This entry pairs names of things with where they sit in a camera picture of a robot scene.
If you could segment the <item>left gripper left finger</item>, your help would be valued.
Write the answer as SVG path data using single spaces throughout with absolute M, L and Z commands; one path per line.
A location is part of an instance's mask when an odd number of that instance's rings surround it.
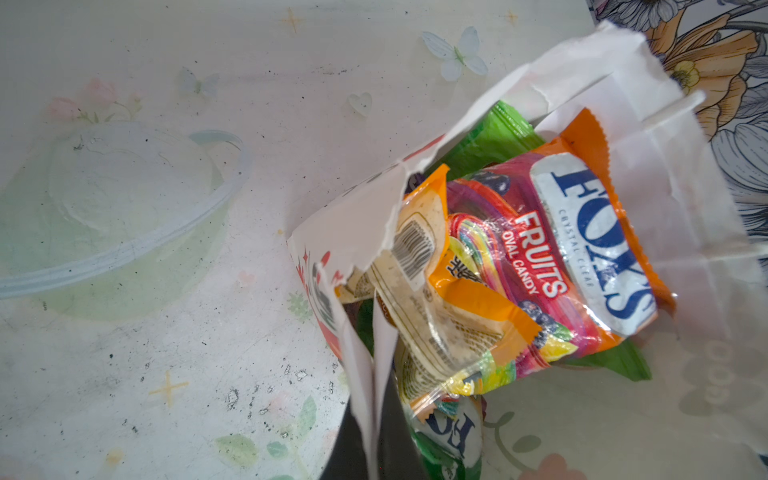
M 348 402 L 320 480 L 367 480 L 367 459 L 359 425 Z

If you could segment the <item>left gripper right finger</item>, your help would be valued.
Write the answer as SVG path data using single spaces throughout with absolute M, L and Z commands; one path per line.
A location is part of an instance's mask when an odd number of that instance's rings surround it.
M 387 381 L 381 410 L 379 478 L 384 480 L 428 479 L 421 456 L 411 437 L 393 375 L 390 375 Z

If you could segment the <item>Fox's spring tea candy bag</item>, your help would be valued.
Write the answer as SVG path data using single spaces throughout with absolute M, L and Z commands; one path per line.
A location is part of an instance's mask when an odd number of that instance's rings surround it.
M 425 419 L 409 422 L 429 479 L 481 478 L 484 407 L 484 400 L 474 396 L 438 401 Z

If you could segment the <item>small clear nut packet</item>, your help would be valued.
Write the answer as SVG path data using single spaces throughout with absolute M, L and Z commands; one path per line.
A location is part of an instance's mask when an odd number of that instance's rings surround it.
M 374 299 L 397 328 L 400 399 L 427 416 L 443 397 L 481 395 L 516 377 L 542 328 L 466 264 L 449 234 L 448 167 L 403 201 L 390 248 L 336 290 L 344 304 Z

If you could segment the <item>Fox's red fruit candy bag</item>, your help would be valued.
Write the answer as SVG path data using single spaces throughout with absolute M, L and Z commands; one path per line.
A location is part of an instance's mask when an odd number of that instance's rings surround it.
M 484 394 L 557 363 L 651 378 L 632 337 L 675 301 L 615 192 L 591 111 L 545 145 L 451 180 L 446 193 L 464 271 L 540 328 L 516 360 L 485 356 L 453 393 Z

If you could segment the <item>white paper bag red flower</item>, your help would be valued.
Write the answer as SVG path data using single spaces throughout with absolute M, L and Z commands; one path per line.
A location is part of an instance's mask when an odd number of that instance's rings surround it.
M 616 155 L 619 196 L 678 307 L 646 337 L 650 381 L 558 367 L 494 394 L 491 413 L 508 413 L 512 424 L 483 444 L 483 477 L 532 474 L 551 457 L 590 479 L 765 478 L 767 244 L 747 234 L 704 140 L 694 117 L 702 95 L 684 95 L 640 33 L 610 22 L 511 72 L 444 137 L 348 189 L 289 238 L 309 304 L 347 373 L 367 463 L 379 463 L 375 377 L 332 288 L 390 244 L 395 197 L 409 175 L 496 100 L 543 121 L 546 132 L 579 106 L 595 109 Z

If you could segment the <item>green Lays chips bag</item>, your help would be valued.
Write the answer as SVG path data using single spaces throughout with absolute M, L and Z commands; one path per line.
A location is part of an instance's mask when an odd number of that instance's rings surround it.
M 543 140 L 510 105 L 497 103 L 477 126 L 420 176 L 419 186 L 441 166 L 449 169 L 448 185 L 451 180 L 474 173 L 494 162 L 505 162 L 549 142 Z

